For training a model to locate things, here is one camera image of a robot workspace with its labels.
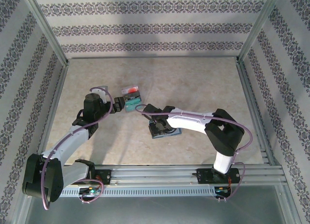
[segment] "enclosure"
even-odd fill
[[[1,0],[1,223],[310,223],[309,8],[310,0]],[[117,97],[135,84],[144,104],[224,109],[250,129],[232,200],[210,200],[193,177],[217,153],[204,134],[152,139],[149,121],[125,111],[100,122],[66,162],[111,170],[103,197],[83,205],[79,186],[69,186],[45,212],[22,193],[28,157],[70,129],[91,87]]]

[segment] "striped wall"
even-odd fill
[[[244,61],[302,223],[310,223],[310,0],[278,0]]]
[[[24,0],[0,0],[0,224],[11,223],[25,163],[38,151],[60,61]]]
[[[37,0],[68,58],[237,56],[266,0]]]

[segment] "patterned wallpaper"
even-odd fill
[[[62,65],[24,0],[0,1],[0,224],[11,223],[28,156],[47,124]]]
[[[310,0],[278,0],[245,59],[265,132],[310,223]]]
[[[37,0],[68,58],[237,56],[266,0]]]

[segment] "marble surface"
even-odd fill
[[[225,109],[254,135],[252,145],[237,156],[244,163],[262,163],[259,144],[233,58],[110,58],[73,59],[63,86],[47,148],[70,128],[91,87],[107,85],[113,97],[137,84],[143,103],[175,106],[193,112]],[[244,135],[242,144],[248,141]],[[212,164],[208,137],[183,129],[181,135],[152,139],[148,120],[137,112],[111,114],[69,158],[95,164]]]

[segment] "beige floor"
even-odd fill
[[[193,111],[225,109],[254,135],[253,144],[238,155],[244,163],[262,163],[259,144],[233,58],[74,59],[63,86],[48,140],[52,147],[70,128],[89,88],[107,85],[113,97],[121,88],[139,85],[143,102]],[[241,143],[248,141],[244,135]],[[148,120],[136,112],[110,115],[67,161],[96,164],[212,164],[216,151],[208,137],[191,130],[178,136],[152,139]]]

